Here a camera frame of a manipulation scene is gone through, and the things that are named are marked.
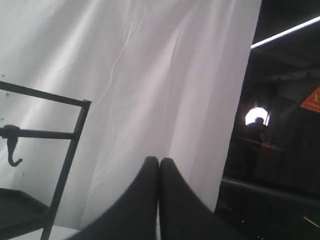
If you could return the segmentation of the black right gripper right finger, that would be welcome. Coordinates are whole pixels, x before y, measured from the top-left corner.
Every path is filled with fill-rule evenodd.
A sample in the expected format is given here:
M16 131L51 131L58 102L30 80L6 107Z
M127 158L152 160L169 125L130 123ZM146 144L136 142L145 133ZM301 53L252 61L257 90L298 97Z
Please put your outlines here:
M171 158L163 158L159 170L159 225L162 240L248 239L217 218L203 204Z

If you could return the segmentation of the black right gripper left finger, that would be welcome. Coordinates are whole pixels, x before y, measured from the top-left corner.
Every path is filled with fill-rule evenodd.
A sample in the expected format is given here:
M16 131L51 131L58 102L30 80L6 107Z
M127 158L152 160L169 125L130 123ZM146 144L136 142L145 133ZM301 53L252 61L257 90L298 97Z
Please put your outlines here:
M159 161L145 158L120 198L70 240L155 240L159 199Z

